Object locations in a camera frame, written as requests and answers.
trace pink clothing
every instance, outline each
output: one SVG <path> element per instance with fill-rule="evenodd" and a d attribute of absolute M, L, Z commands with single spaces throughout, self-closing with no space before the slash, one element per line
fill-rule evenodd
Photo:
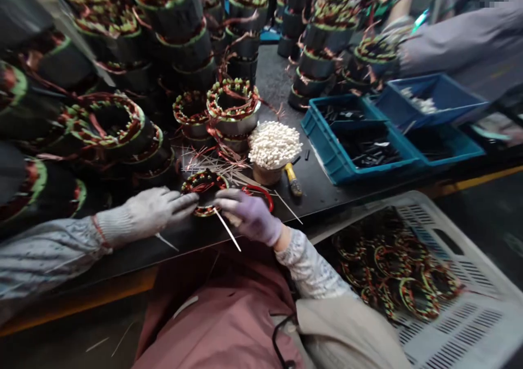
<path fill-rule="evenodd" d="M 175 309 L 168 302 L 180 292 L 173 285 L 180 275 L 192 277 L 185 268 L 188 264 L 198 264 L 200 271 L 207 269 L 203 265 L 213 258 L 212 251 L 187 255 L 179 259 L 178 267 L 162 267 L 153 291 L 152 309 L 146 314 L 138 355 L 147 347 L 145 341 L 153 340 L 156 325 L 165 319 L 163 315 L 168 313 L 170 319 L 133 369 L 281 367 L 272 345 L 275 325 L 270 315 L 292 314 L 296 310 L 294 302 L 272 251 L 247 240 L 240 245 L 241 254 L 235 249 L 221 251 L 215 272 L 228 268 L 225 275 L 192 294 L 190 297 L 198 297 L 197 301 L 174 319 Z M 297 368 L 303 367 L 302 357 L 289 336 L 279 332 L 277 345 L 285 360 L 294 360 Z"/>

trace cable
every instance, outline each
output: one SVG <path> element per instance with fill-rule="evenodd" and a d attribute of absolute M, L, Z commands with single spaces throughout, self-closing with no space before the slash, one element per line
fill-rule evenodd
<path fill-rule="evenodd" d="M 279 351 L 278 344 L 276 343 L 276 337 L 278 336 L 278 332 L 286 322 L 291 320 L 293 317 L 295 317 L 296 314 L 293 313 L 287 317 L 285 317 L 275 328 L 274 332 L 272 333 L 272 346 L 274 347 L 274 351 L 276 352 L 276 355 L 278 356 L 279 363 L 282 365 L 283 369 L 292 369 L 296 366 L 294 361 L 285 361 L 283 359 L 282 353 Z"/>

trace cup of cotton swabs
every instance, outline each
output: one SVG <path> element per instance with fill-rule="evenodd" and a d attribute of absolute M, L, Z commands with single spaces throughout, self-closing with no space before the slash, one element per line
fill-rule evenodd
<path fill-rule="evenodd" d="M 303 144 L 296 129 L 269 121 L 252 131 L 249 146 L 254 179 L 261 185 L 273 185 L 281 180 L 283 167 L 296 158 Z"/>

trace hand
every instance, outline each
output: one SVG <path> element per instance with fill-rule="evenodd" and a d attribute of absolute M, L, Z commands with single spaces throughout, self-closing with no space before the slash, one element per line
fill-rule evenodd
<path fill-rule="evenodd" d="M 238 231 L 267 246 L 274 246 L 282 234 L 282 222 L 271 215 L 265 202 L 239 189 L 224 189 L 216 194 L 215 205 L 241 219 Z"/>
<path fill-rule="evenodd" d="M 191 215 L 198 195 L 156 187 L 131 197 L 120 207 L 97 214 L 98 225 L 112 246 L 151 237 Z"/>

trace patterned sleeve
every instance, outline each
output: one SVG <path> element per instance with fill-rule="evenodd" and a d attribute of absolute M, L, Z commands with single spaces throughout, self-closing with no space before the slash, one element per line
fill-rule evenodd
<path fill-rule="evenodd" d="M 299 230 L 290 229 L 290 244 L 283 252 L 276 252 L 281 265 L 286 266 L 303 298 L 322 299 L 349 295 L 359 296 L 342 280 L 334 268 Z"/>
<path fill-rule="evenodd" d="M 1 242 L 0 324 L 111 253 L 103 243 L 90 217 L 42 223 Z"/>

